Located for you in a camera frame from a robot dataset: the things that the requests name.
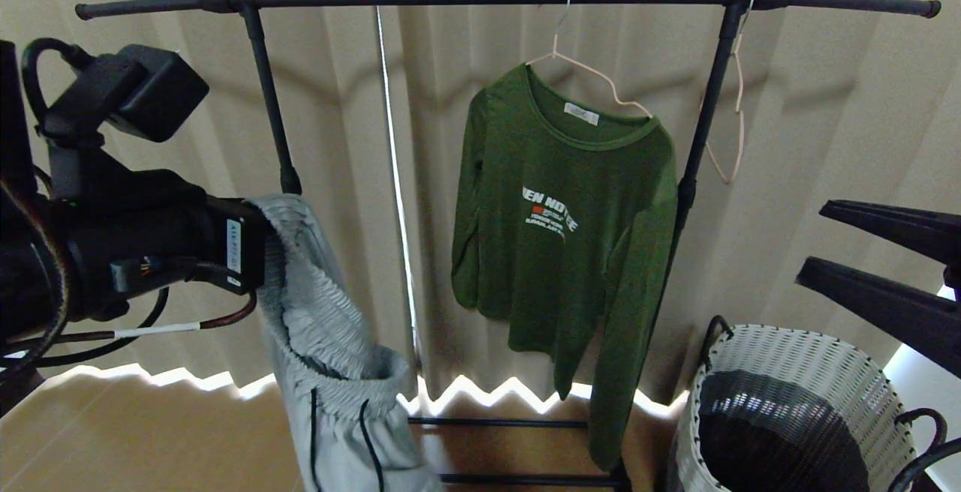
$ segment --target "black basket handle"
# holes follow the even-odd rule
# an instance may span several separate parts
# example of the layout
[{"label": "black basket handle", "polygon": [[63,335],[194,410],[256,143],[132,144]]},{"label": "black basket handle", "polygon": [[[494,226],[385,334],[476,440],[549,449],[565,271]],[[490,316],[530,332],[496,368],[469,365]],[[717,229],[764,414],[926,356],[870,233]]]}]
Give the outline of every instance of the black basket handle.
[{"label": "black basket handle", "polygon": [[700,362],[707,372],[711,371],[711,345],[714,344],[714,330],[717,329],[719,324],[721,328],[724,328],[724,332],[727,332],[728,340],[731,340],[731,337],[734,336],[734,331],[731,330],[731,326],[728,325],[728,321],[723,316],[711,318],[711,323],[707,325],[707,334],[704,334],[704,341],[700,344]]},{"label": "black basket handle", "polygon": [[924,470],[942,458],[950,457],[952,454],[961,452],[961,437],[944,443],[947,438],[947,421],[941,413],[927,407],[913,409],[907,413],[902,413],[895,417],[896,423],[911,423],[917,417],[930,417],[934,421],[934,439],[931,440],[930,447],[919,457],[911,460],[904,466],[898,477],[891,482],[888,492],[904,492],[907,487],[919,478]]}]

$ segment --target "clothes hanger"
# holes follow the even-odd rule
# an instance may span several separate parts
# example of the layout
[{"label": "clothes hanger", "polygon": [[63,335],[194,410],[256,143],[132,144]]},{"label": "clothes hanger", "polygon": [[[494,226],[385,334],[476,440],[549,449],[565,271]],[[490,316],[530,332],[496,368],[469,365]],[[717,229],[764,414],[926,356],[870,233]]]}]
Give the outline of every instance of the clothes hanger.
[{"label": "clothes hanger", "polygon": [[527,64],[527,65],[531,65],[531,64],[533,64],[533,63],[535,63],[535,62],[539,62],[539,61],[544,60],[544,59],[546,59],[546,58],[560,58],[560,59],[562,59],[563,61],[566,61],[566,62],[568,62],[568,63],[570,63],[570,64],[576,65],[576,66],[579,67],[579,68],[582,68],[583,70],[590,71],[591,74],[598,75],[598,77],[600,77],[601,79],[604,79],[605,81],[607,81],[607,84],[610,85],[611,92],[613,92],[613,94],[614,94],[614,101],[617,102],[618,105],[634,105],[634,107],[637,107],[637,108],[640,109],[641,111],[644,111],[644,114],[647,115],[648,118],[653,118],[653,115],[651,114],[651,111],[648,111],[648,110],[644,107],[644,105],[641,105],[641,104],[638,103],[637,101],[622,101],[622,99],[619,98],[619,96],[617,95],[617,87],[614,86],[614,81],[612,81],[612,80],[610,79],[610,77],[608,77],[608,76],[605,75],[605,74],[602,74],[600,71],[597,71],[597,70],[595,70],[594,68],[591,68],[590,65],[581,64],[580,62],[578,62],[577,60],[574,60],[573,58],[570,58],[570,57],[564,56],[563,54],[557,53],[557,34],[560,33],[560,26],[561,26],[562,23],[564,22],[564,19],[566,19],[567,13],[570,13],[570,10],[571,10],[571,0],[567,0],[567,7],[564,8],[564,13],[563,13],[563,15],[560,16],[560,20],[557,20],[557,27],[555,28],[555,30],[553,30],[553,48],[550,50],[550,53],[547,53],[547,54],[545,54],[545,55],[543,55],[543,56],[539,56],[538,58],[535,58],[535,59],[533,59],[533,60],[531,60],[531,61],[528,61],[528,63],[526,63],[526,64]]},{"label": "clothes hanger", "polygon": [[[731,170],[731,178],[725,176],[724,171],[721,170],[721,165],[718,164],[717,159],[714,158],[714,152],[711,150],[711,143],[704,142],[707,145],[707,155],[711,157],[711,163],[714,164],[714,169],[718,171],[718,175],[724,184],[730,185],[734,181],[734,177],[737,177],[737,171],[741,169],[741,157],[744,156],[744,111],[741,110],[741,99],[744,98],[744,71],[741,68],[741,40],[744,39],[744,25],[748,22],[748,15],[751,15],[751,9],[755,6],[755,0],[751,0],[748,3],[748,10],[744,13],[744,19],[741,19],[740,26],[737,27],[737,36],[734,40],[734,50],[731,51],[731,56],[734,57],[734,65],[737,68],[737,101],[734,103],[734,114],[738,118],[738,132],[737,132],[737,159],[734,160],[734,169]],[[700,99],[701,104],[704,103],[704,98]]]}]

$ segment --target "white label sticker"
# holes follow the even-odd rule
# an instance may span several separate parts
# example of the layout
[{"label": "white label sticker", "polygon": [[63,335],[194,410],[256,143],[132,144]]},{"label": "white label sticker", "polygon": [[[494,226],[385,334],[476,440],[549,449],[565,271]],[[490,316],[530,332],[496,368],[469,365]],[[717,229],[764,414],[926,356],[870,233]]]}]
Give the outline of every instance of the white label sticker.
[{"label": "white label sticker", "polygon": [[[240,222],[236,219],[227,219],[227,268],[238,274],[243,273],[243,263],[240,261],[240,228]],[[227,281],[240,286],[240,281],[233,277],[228,276]]]},{"label": "white label sticker", "polygon": [[564,103],[564,112],[568,115],[577,116],[577,118],[584,120],[584,122],[590,122],[591,125],[598,125],[598,120],[600,119],[597,113],[592,113],[587,109],[581,109],[570,102]]}]

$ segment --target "round neckline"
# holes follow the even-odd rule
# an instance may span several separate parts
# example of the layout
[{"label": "round neckline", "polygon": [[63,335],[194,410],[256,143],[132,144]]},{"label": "round neckline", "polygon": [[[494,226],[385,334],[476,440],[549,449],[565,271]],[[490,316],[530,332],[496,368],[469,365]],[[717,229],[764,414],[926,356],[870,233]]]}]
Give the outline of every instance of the round neckline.
[{"label": "round neckline", "polygon": [[[563,95],[561,92],[557,92],[555,88],[549,85],[544,79],[539,77],[539,75],[533,71],[531,65],[522,64],[520,67],[520,72],[524,75],[524,80],[522,81],[524,83],[524,91],[533,114],[536,116],[536,118],[538,118],[538,120],[540,120],[541,123],[543,123],[545,129],[548,131],[548,133],[550,133],[550,135],[554,136],[555,139],[560,140],[560,142],[566,143],[566,145],[573,146],[575,149],[594,151],[620,149],[622,146],[631,145],[631,143],[641,140],[648,135],[648,133],[651,133],[653,129],[660,126],[660,120],[657,116],[614,115],[612,113],[608,113],[607,111],[601,111],[600,109],[596,109],[589,105],[584,105],[583,103],[573,101],[573,99],[567,98],[567,96]],[[539,88],[545,89],[548,94],[555,96],[555,98],[560,99],[560,101],[572,103],[573,105],[577,105],[577,107],[586,109],[592,113],[597,113],[603,119],[613,120],[614,122],[622,123],[623,125],[638,125],[639,127],[625,136],[611,140],[584,140],[571,137],[550,123],[550,120],[544,116],[543,111],[541,111],[541,108],[538,105],[538,101],[535,99],[532,82],[536,82]]]}]

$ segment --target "shirt sleeve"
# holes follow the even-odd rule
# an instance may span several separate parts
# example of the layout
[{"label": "shirt sleeve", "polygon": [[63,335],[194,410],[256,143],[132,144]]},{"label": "shirt sleeve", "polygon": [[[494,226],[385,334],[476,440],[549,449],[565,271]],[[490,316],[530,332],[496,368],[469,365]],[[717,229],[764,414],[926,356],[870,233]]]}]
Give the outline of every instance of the shirt sleeve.
[{"label": "shirt sleeve", "polygon": [[484,170],[484,138],[487,135],[487,95],[480,91],[471,100],[464,128],[464,147],[460,158],[456,214],[453,219],[453,246],[450,251],[453,296],[465,308],[477,307],[477,274],[480,250],[477,249],[477,218],[480,212],[477,188]]},{"label": "shirt sleeve", "polygon": [[612,252],[607,272],[607,323],[594,372],[588,428],[591,458],[605,471],[620,460],[634,390],[658,316],[677,211],[673,171],[665,176],[658,195],[651,207],[635,215]]}]

